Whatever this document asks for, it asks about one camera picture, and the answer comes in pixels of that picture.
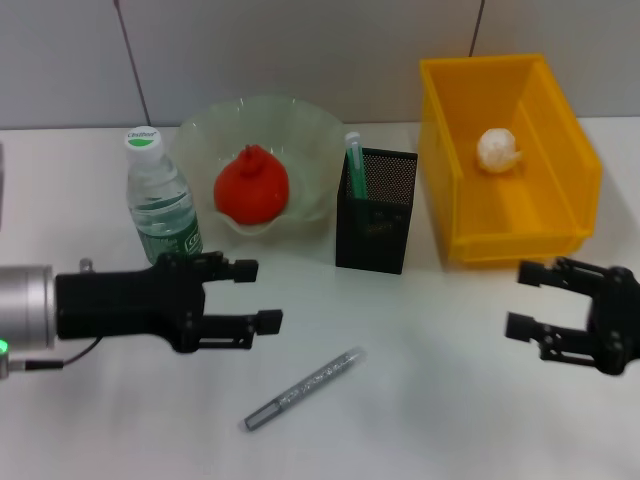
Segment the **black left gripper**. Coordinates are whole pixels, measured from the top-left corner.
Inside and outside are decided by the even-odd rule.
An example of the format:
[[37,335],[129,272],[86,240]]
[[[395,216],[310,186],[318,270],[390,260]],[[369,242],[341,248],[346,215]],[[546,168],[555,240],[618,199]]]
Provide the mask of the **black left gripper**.
[[255,336],[279,334],[283,312],[203,317],[203,283],[253,283],[258,268],[256,260],[231,262],[216,251],[191,259],[163,255],[140,271],[59,274],[57,335],[62,340],[153,335],[178,353],[250,350]]

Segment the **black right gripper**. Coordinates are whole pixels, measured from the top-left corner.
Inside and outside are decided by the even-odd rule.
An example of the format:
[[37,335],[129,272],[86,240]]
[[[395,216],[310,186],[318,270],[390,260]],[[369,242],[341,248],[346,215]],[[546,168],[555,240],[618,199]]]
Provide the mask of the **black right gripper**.
[[588,330],[597,341],[583,330],[508,313],[505,337],[525,343],[535,341],[541,360],[621,375],[630,362],[639,359],[639,282],[629,269],[608,270],[567,257],[557,257],[549,266],[522,261],[518,283],[551,286],[593,298]]

